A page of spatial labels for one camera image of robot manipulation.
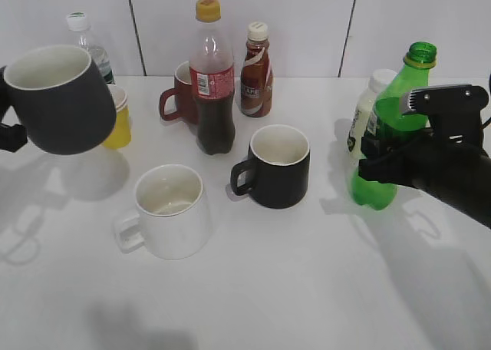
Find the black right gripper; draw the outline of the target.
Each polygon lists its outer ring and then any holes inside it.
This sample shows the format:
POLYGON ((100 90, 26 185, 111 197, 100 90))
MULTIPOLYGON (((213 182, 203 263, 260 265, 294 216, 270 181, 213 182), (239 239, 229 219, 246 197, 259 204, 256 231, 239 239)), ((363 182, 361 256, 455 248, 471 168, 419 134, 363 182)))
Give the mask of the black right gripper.
MULTIPOLYGON (((479 114, 488 102, 487 91, 471 84, 418 87, 400 98, 400 114, 479 114)), ((470 128, 446 137, 427 129, 414 137, 365 133, 358 174, 421 190, 490 227, 490 157, 483 149, 483 126, 480 116, 463 122, 470 128)))

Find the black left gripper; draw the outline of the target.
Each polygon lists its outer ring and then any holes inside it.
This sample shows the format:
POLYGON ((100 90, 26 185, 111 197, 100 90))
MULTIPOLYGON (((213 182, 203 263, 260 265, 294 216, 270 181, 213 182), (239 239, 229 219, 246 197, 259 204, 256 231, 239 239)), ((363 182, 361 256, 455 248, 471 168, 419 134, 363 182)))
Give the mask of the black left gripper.
POLYGON ((26 129, 20 124, 7 125, 3 118, 12 106, 8 99, 7 84, 4 80, 5 66, 1 67, 1 150, 15 153, 28 142, 26 129))

